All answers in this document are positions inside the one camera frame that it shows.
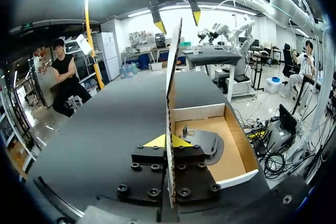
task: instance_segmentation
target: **man sitting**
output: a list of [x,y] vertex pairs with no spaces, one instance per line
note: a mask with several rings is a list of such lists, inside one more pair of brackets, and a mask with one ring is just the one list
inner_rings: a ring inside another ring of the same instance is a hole
[[[314,75],[314,57],[311,55],[313,51],[313,43],[309,40],[306,41],[306,53],[300,54],[299,57],[296,57],[296,54],[293,55],[293,60],[297,64],[301,64],[301,69],[299,74],[292,74],[289,77],[288,84],[285,85],[283,94],[281,97],[289,99],[291,97],[292,91],[294,90],[294,85],[297,83],[302,83],[303,81],[303,75],[304,74],[309,74],[309,75]],[[300,102],[300,115],[303,115],[303,108],[306,105],[306,101],[308,98],[308,92],[307,89],[309,87],[309,83],[305,84],[305,89],[303,91],[303,96],[302,100]]]

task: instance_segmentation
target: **green exit sign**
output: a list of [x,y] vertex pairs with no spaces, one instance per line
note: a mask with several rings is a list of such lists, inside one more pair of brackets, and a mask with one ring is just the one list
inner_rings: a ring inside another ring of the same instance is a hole
[[26,23],[22,25],[22,30],[30,29],[33,27],[33,23]]

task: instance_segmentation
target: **monitor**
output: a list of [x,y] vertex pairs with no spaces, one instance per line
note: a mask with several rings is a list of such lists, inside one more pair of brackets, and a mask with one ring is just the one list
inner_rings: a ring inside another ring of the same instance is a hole
[[287,130],[290,134],[295,135],[297,125],[296,119],[293,117],[292,114],[288,112],[288,110],[282,104],[280,104],[279,106],[279,112],[281,127]]
[[239,37],[239,43],[243,44],[245,42],[246,38],[245,37]]
[[259,40],[256,39],[251,46],[254,46],[254,47],[259,47]]

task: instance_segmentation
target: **black tabletop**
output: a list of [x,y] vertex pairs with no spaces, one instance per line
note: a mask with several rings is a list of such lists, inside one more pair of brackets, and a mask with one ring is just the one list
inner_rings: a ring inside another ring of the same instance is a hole
[[[66,202],[85,211],[96,195],[116,199],[127,180],[133,146],[165,133],[166,74],[134,77],[107,85],[81,107],[50,141],[33,164],[26,186],[38,205],[55,220],[60,217],[33,183],[41,176]],[[227,103],[203,72],[175,75],[176,108]],[[223,204],[244,206],[269,190],[262,172],[250,181],[226,188]],[[181,212],[193,209],[181,208]]]
[[242,58],[232,52],[226,52],[222,49],[203,48],[202,53],[194,55],[192,52],[182,53],[186,56],[187,60],[196,66],[210,65],[210,64],[228,64],[237,65],[237,62]]

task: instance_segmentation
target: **white cabinet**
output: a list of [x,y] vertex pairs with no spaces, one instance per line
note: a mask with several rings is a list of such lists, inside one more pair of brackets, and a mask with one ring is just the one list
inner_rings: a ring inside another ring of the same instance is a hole
[[98,40],[103,52],[104,63],[110,81],[119,75],[119,59],[114,44],[113,33],[99,33]]
[[105,65],[110,81],[112,81],[119,75],[119,60],[117,57],[108,59],[105,61]]

